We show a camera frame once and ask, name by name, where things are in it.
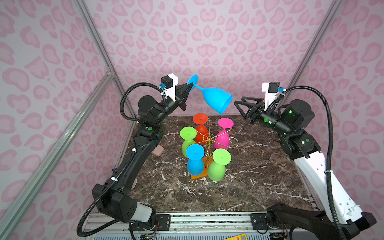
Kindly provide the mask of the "magenta wine glass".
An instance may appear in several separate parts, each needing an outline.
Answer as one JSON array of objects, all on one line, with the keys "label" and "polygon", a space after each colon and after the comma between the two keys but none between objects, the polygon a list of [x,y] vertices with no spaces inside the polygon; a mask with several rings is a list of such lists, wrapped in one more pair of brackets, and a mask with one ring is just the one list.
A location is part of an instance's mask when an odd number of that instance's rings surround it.
[{"label": "magenta wine glass", "polygon": [[218,124],[223,129],[216,135],[214,147],[215,149],[228,150],[230,146],[229,131],[234,126],[234,122],[228,118],[221,118],[219,119]]}]

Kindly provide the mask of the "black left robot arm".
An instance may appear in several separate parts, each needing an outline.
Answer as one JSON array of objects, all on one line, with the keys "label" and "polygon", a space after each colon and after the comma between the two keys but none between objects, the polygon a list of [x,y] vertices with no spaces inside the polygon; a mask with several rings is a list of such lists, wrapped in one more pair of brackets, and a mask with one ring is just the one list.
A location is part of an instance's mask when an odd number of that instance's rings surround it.
[{"label": "black left robot arm", "polygon": [[114,219],[115,222],[142,222],[153,226],[156,221],[155,210],[130,197],[132,185],[146,159],[158,146],[165,133],[163,121],[177,108],[186,110],[186,101],[193,84],[176,86],[176,97],[164,97],[158,102],[154,97],[145,95],[138,102],[140,116],[139,128],[132,139],[132,150],[123,159],[117,169],[103,185],[97,184],[92,190],[93,208],[99,213]]}]

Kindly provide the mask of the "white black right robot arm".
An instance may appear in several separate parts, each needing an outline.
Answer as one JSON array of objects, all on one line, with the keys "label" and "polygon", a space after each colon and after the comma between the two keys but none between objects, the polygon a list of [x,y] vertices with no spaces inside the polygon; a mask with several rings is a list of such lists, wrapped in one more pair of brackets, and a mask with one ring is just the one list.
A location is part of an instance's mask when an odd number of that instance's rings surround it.
[{"label": "white black right robot arm", "polygon": [[311,106],[303,100],[293,100],[282,114],[268,113],[259,98],[242,97],[235,106],[245,120],[263,126],[280,135],[283,151],[308,181],[310,191],[321,204],[319,211],[306,211],[283,203],[268,208],[266,223],[275,229],[290,225],[313,233],[319,240],[339,240],[341,235],[351,240],[372,227],[377,220],[364,212],[345,191],[336,176],[327,169],[326,158],[315,138],[305,131],[314,118]]}]

